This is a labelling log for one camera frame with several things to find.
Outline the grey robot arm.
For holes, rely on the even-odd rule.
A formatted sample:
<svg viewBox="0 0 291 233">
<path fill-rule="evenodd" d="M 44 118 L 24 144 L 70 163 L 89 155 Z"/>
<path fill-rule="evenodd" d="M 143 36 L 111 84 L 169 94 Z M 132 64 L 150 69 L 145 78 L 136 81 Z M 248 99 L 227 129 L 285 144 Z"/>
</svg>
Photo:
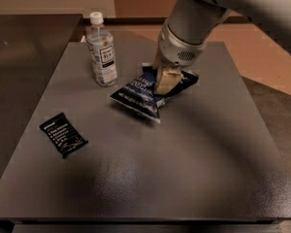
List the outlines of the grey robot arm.
<svg viewBox="0 0 291 233">
<path fill-rule="evenodd" d="M 291 54 L 291 0 L 177 0 L 158 37 L 154 92 L 165 95 L 193 65 L 215 26 L 236 12 Z"/>
</svg>

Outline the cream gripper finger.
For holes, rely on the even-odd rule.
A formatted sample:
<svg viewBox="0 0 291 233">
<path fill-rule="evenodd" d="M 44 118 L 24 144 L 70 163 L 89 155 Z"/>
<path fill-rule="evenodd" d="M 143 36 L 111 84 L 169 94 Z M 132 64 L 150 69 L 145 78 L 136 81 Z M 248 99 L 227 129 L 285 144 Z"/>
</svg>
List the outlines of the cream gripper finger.
<svg viewBox="0 0 291 233">
<path fill-rule="evenodd" d="M 155 64 L 153 68 L 157 71 L 154 93 L 166 95 L 183 78 L 180 66 L 166 66 Z"/>
<path fill-rule="evenodd" d="M 154 61 L 152 64 L 152 69 L 153 70 L 158 70 L 161 66 L 161 54 L 160 50 L 156 50 L 155 56 L 154 56 Z"/>
</svg>

